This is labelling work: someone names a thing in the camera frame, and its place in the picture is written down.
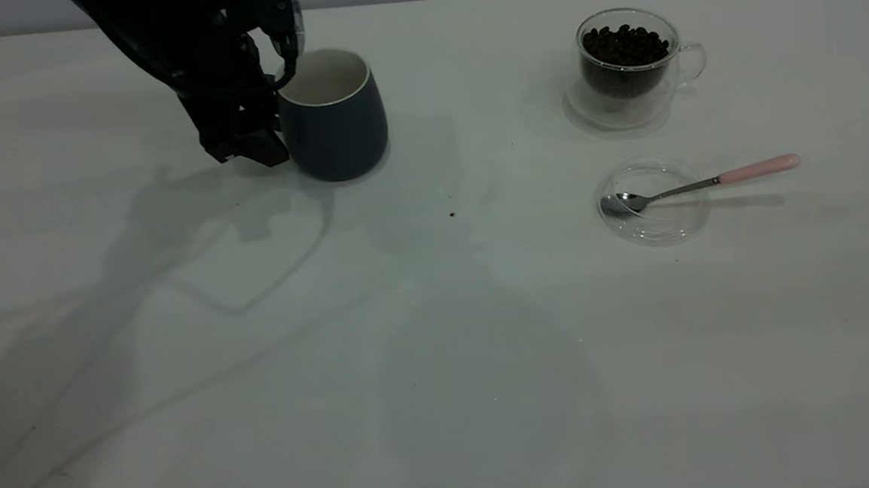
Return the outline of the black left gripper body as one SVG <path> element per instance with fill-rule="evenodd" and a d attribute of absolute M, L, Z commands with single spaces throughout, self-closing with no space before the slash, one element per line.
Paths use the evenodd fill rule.
<path fill-rule="evenodd" d="M 273 146 L 276 96 L 253 38 L 203 39 L 177 61 L 178 98 L 205 150 Z"/>

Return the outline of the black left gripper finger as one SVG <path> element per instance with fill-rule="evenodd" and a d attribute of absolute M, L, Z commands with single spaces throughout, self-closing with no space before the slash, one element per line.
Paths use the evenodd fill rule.
<path fill-rule="evenodd" d="M 282 58 L 271 56 L 271 45 L 262 35 L 258 41 L 253 35 L 240 36 L 242 81 L 244 83 L 278 81 L 282 79 Z"/>
<path fill-rule="evenodd" d="M 226 163 L 235 157 L 247 158 L 267 167 L 278 166 L 289 161 L 288 148 L 279 134 L 270 128 L 227 136 L 202 132 L 200 144 L 220 163 Z"/>

